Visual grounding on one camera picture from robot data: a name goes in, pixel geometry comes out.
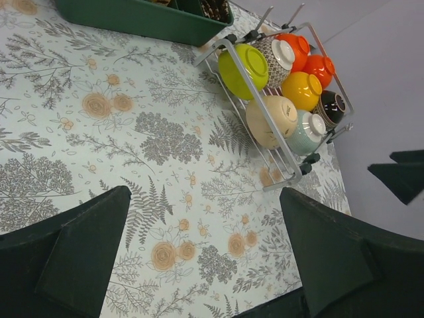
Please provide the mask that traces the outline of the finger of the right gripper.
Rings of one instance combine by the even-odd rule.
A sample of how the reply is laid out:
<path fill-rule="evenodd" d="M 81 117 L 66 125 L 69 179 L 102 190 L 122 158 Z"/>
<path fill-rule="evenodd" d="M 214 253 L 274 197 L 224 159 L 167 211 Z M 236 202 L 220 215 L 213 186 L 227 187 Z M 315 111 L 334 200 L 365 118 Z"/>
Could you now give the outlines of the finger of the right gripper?
<path fill-rule="evenodd" d="M 392 152 L 390 158 L 398 164 L 424 163 L 424 150 Z"/>
<path fill-rule="evenodd" d="M 423 163 L 372 164 L 368 171 L 404 205 L 409 205 L 423 191 Z"/>

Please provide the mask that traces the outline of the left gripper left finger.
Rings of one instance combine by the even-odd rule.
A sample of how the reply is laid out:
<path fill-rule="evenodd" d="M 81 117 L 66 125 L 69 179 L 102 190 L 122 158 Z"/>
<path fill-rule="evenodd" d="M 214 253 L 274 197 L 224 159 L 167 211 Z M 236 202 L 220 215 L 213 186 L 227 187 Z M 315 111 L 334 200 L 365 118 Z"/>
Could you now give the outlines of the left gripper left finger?
<path fill-rule="evenodd" d="M 1 235 L 1 316 L 99 317 L 130 201 L 117 186 Z"/>

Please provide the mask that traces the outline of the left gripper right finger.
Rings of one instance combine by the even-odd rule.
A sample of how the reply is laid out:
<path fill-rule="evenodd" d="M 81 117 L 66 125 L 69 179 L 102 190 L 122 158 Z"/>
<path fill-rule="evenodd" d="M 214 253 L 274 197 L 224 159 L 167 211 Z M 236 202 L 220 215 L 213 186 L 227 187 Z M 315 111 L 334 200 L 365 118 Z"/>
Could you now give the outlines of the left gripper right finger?
<path fill-rule="evenodd" d="M 423 242 L 285 187 L 280 203 L 301 287 L 245 317 L 422 317 Z"/>

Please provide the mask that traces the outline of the pale green ribbed bowl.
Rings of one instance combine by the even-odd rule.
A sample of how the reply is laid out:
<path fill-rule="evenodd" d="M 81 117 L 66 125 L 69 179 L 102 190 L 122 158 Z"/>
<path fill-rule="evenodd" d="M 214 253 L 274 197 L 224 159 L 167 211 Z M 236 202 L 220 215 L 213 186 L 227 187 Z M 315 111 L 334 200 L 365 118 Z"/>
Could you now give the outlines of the pale green ribbed bowl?
<path fill-rule="evenodd" d="M 286 143 L 290 150 L 298 156 L 307 156 L 320 145 L 326 127 L 323 118 L 315 113 L 299 110 L 297 126 Z"/>

